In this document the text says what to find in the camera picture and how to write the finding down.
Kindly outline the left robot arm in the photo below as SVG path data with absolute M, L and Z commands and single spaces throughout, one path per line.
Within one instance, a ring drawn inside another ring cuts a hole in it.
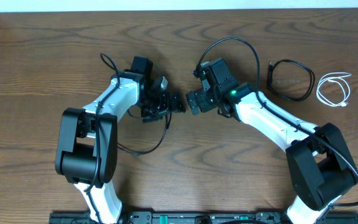
M 112 58 L 101 53 L 101 60 L 113 70 L 107 89 L 82 108 L 67 108 L 61 118 L 55 157 L 55 170 L 84 196 L 89 217 L 95 223 L 122 223 L 123 204 L 114 189 L 112 177 L 117 152 L 132 151 L 117 140 L 117 125 L 131 107 L 138 106 L 145 123 L 165 121 L 168 129 L 173 113 L 186 111 L 178 93 L 171 95 L 167 80 L 147 57 L 135 56 L 131 67 L 119 70 Z

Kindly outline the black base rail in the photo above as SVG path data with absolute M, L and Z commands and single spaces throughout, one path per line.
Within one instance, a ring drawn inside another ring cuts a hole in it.
M 84 213 L 51 213 L 48 224 L 91 224 L 96 219 Z M 290 223 L 290 219 L 281 212 L 257 213 L 152 213 L 129 212 L 121 215 L 118 224 L 197 224 L 197 223 Z M 322 224 L 358 224 L 357 213 L 329 213 L 318 219 Z

